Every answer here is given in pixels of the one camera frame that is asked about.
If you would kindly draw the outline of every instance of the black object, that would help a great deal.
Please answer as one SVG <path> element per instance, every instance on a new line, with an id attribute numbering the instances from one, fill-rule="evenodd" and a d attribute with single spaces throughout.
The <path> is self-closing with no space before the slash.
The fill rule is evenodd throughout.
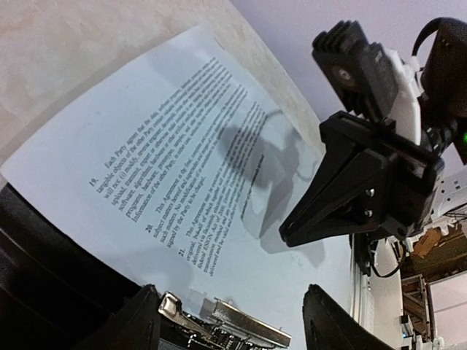
<path id="1" fill-rule="evenodd" d="M 379 124 L 389 115 L 398 86 L 381 44 L 369 44 L 358 22 L 341 21 L 313 41 L 313 58 L 348 112 Z"/>
<path id="2" fill-rule="evenodd" d="M 141 288 L 118 314 L 72 350 L 158 350 L 160 303 L 154 286 Z"/>
<path id="3" fill-rule="evenodd" d="M 421 78 L 423 129 L 434 152 L 441 154 L 454 142 L 467 164 L 467 23 L 453 18 L 432 20 L 420 32 L 412 54 L 435 32 Z"/>
<path id="4" fill-rule="evenodd" d="M 308 350 L 393 350 L 364 330 L 320 286 L 309 286 L 303 315 Z"/>
<path id="5" fill-rule="evenodd" d="M 280 227 L 288 246 L 350 233 L 402 240 L 422 230 L 444 163 L 396 135 L 394 122 L 382 128 L 345 112 L 321 123 L 327 152 Z"/>
<path id="6" fill-rule="evenodd" d="M 354 235 L 356 258 L 370 274 L 372 242 L 421 232 L 454 142 L 467 161 L 467 25 L 431 21 L 423 40 L 438 31 L 422 74 L 422 144 L 395 134 L 389 115 L 398 94 L 392 63 L 380 44 L 369 44 L 357 22 L 340 22 L 313 41 L 313 57 L 348 112 L 320 125 L 327 152 L 309 189 L 279 231 L 288 246 Z"/>
<path id="7" fill-rule="evenodd" d="M 139 289 L 51 225 L 9 184 L 0 191 L 3 349 L 68 349 Z"/>

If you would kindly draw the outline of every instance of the plastic part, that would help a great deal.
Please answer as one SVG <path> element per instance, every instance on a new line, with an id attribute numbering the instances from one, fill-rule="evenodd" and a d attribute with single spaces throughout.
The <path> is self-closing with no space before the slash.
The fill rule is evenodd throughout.
<path id="1" fill-rule="evenodd" d="M 419 146 L 422 138 L 422 120 L 418 97 L 421 92 L 415 80 L 415 70 L 402 63 L 397 51 L 388 50 L 387 56 L 393 63 L 399 87 L 399 93 L 388 117 L 395 120 L 395 133 Z"/>

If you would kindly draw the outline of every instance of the paper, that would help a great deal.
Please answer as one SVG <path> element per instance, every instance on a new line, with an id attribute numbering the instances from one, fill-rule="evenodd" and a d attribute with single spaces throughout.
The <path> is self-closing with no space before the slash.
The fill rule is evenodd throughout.
<path id="1" fill-rule="evenodd" d="M 171 290 L 195 315 L 205 299 L 230 301 L 290 333 L 291 349 L 305 349 L 307 286 L 332 283 L 343 300 L 350 290 L 347 239 L 289 249 L 279 237 L 320 158 L 213 34 L 196 27 L 68 105 L 1 173 L 136 283 Z M 325 250 L 334 249 L 346 254 L 320 277 Z M 344 278 L 332 276 L 339 269 Z"/>

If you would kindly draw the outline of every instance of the black cable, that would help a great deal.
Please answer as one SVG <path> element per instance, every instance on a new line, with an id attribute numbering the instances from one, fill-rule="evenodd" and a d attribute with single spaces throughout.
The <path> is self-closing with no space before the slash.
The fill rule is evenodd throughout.
<path id="1" fill-rule="evenodd" d="M 393 276 L 397 271 L 399 271 L 402 267 L 402 265 L 404 264 L 405 260 L 406 260 L 406 254 L 407 254 L 407 248 L 406 248 L 406 245 L 404 243 L 402 243 L 402 241 L 399 241 L 399 243 L 402 245 L 402 257 L 401 259 L 399 260 L 397 266 L 395 267 L 394 270 L 392 270 L 391 272 L 389 272 L 388 274 L 386 275 L 381 275 L 376 266 L 374 265 L 374 259 L 371 259 L 371 262 L 370 262 L 370 265 L 371 265 L 371 269 L 373 270 L 374 274 L 377 275 L 378 277 L 382 278 L 382 279 L 386 279 L 388 277 L 391 277 Z M 370 254 L 370 256 L 372 257 L 372 254 L 371 254 L 371 249 L 370 249 L 370 246 L 368 245 L 368 253 Z"/>
<path id="2" fill-rule="evenodd" d="M 414 49 L 412 51 L 412 56 L 416 56 L 418 54 L 418 49 L 422 45 L 422 43 L 428 38 L 431 34 L 438 30 L 439 24 L 443 20 L 443 17 L 435 18 L 428 22 L 428 24 L 423 27 L 420 34 L 418 34 L 417 40 L 415 40 Z"/>

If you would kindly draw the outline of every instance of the white wall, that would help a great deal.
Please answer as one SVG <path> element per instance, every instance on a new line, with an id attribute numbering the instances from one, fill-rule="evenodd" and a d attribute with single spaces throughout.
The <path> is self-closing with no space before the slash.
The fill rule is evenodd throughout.
<path id="1" fill-rule="evenodd" d="M 370 42 L 408 58 L 422 27 L 437 17 L 467 21 L 466 0 L 231 0 L 285 67 L 318 117 L 341 109 L 311 58 L 312 40 L 340 20 L 359 20 Z M 426 57 L 431 44 L 420 57 Z"/>
<path id="2" fill-rule="evenodd" d="M 430 289 L 436 336 L 446 346 L 467 343 L 467 272 L 432 283 Z"/>

